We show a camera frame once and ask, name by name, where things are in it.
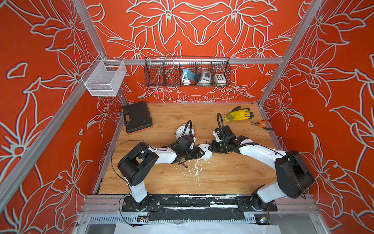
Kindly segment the white square alarm clock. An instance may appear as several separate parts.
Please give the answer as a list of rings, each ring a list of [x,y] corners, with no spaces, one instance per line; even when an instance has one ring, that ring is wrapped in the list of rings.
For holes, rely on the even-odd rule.
[[[213,153],[208,150],[208,144],[200,144],[199,147],[204,150],[205,153],[205,155],[201,159],[208,160],[213,157]]]

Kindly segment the white round twin-bell alarm clock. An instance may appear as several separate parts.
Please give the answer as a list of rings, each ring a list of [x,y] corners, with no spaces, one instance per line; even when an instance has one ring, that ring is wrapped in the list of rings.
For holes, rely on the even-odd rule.
[[[189,135],[192,135],[194,139],[196,138],[194,127],[191,126],[190,124],[184,124],[178,127],[175,133],[176,139],[179,139],[182,136],[189,136]]]

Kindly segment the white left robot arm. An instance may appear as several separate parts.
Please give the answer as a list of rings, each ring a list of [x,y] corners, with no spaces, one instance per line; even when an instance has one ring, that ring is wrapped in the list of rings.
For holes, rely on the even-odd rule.
[[[117,168],[121,173],[119,177],[127,183],[134,202],[146,202],[149,194],[144,180],[153,166],[176,163],[180,165],[190,160],[212,158],[209,144],[196,145],[192,128],[192,121],[188,121],[176,141],[161,148],[154,148],[140,139],[126,141],[136,142],[137,145],[119,161]]]

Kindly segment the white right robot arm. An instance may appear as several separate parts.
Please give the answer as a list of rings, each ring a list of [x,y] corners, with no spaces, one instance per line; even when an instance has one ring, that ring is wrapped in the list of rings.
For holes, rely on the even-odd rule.
[[[213,153],[239,155],[253,158],[273,169],[276,181],[254,190],[249,205],[263,211],[269,203],[280,198],[297,199],[315,183],[315,177],[301,154],[295,150],[276,150],[254,142],[246,136],[235,136],[223,117],[217,114],[218,127],[213,131],[215,140],[209,145]]]

